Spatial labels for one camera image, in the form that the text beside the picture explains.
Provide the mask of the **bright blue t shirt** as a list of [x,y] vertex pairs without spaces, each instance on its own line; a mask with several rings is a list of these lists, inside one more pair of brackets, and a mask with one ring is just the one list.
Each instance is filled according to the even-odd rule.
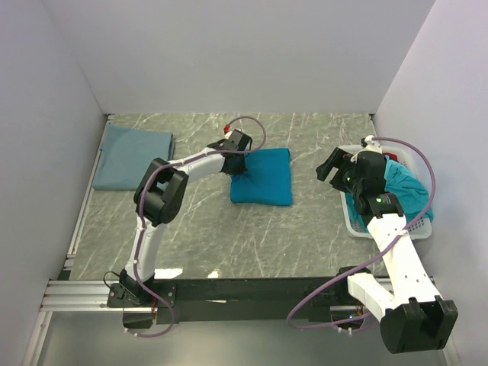
[[231,202],[279,207],[293,204],[288,148],[260,149],[248,154],[245,163],[246,171],[231,178]]

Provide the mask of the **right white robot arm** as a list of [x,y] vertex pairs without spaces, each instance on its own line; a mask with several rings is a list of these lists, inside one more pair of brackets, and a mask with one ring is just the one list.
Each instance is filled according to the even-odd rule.
[[387,291],[367,272],[348,276],[348,293],[363,303],[380,323],[389,352],[443,349],[458,318],[453,300],[445,300],[431,282],[406,229],[406,214],[398,197],[386,189],[387,159],[380,148],[351,154],[336,147],[316,168],[325,181],[332,169],[331,186],[353,197],[390,277]]

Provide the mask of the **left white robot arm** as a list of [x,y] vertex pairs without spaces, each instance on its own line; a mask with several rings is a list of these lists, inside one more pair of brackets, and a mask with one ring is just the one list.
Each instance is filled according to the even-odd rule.
[[224,138],[183,159],[151,161],[134,194],[137,226],[130,259],[120,273],[122,288],[145,297],[155,277],[156,254],[167,224],[178,215],[188,184],[208,175],[246,171],[245,154],[252,138],[231,130]]

